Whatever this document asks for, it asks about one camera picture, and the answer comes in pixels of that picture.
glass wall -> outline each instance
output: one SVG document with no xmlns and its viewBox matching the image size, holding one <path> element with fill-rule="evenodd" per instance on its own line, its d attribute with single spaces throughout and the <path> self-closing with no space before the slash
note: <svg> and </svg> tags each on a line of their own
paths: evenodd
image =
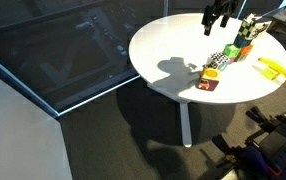
<svg viewBox="0 0 286 180">
<path fill-rule="evenodd" d="M 63 112 L 137 77 L 130 39 L 161 17 L 163 6 L 163 0 L 0 1 L 0 65 Z"/>
</svg>

floor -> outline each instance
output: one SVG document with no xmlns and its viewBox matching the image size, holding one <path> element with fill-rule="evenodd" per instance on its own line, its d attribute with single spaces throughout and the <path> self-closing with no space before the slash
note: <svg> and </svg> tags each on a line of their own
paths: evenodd
<svg viewBox="0 0 286 180">
<path fill-rule="evenodd" d="M 286 111 L 286 83 L 246 103 L 189 104 L 193 146 L 185 148 L 179 105 L 137 79 L 61 118 L 73 179 L 216 179 L 223 153 L 211 138 L 243 146 L 259 129 L 245 116 L 254 105 L 266 115 Z"/>
</svg>

table top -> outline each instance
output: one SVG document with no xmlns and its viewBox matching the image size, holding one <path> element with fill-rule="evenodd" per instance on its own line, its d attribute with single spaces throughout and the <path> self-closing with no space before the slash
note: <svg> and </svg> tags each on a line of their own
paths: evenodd
<svg viewBox="0 0 286 180">
<path fill-rule="evenodd" d="M 178 14 L 155 20 L 133 36 L 129 55 L 141 77 L 162 94 L 201 103 L 239 103 L 258 99 L 277 90 L 285 78 L 271 81 L 261 75 L 267 67 L 259 57 L 286 67 L 286 51 L 270 34 L 252 41 L 254 47 L 245 61 L 232 63 L 221 73 L 214 91 L 196 88 L 199 71 L 210 54 L 222 52 L 234 42 L 241 21 L 230 18 L 225 28 L 220 17 L 210 36 L 204 35 L 203 14 Z"/>
</svg>

toy banana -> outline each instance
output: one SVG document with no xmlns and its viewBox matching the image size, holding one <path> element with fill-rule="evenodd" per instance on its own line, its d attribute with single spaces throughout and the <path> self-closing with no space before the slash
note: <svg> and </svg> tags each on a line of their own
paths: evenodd
<svg viewBox="0 0 286 180">
<path fill-rule="evenodd" d="M 277 62 L 275 62 L 271 59 L 268 59 L 268 58 L 259 58 L 258 60 L 261 63 L 268 65 L 271 69 L 279 72 L 280 74 L 282 74 L 286 78 L 286 68 L 284 68 L 283 66 L 281 66 Z"/>
</svg>

white table leg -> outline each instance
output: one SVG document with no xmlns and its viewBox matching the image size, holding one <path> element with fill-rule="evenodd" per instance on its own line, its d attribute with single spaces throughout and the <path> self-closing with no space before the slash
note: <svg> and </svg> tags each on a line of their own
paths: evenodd
<svg viewBox="0 0 286 180">
<path fill-rule="evenodd" d="M 180 103 L 182 140 L 185 147 L 192 146 L 189 109 L 187 103 Z"/>
</svg>

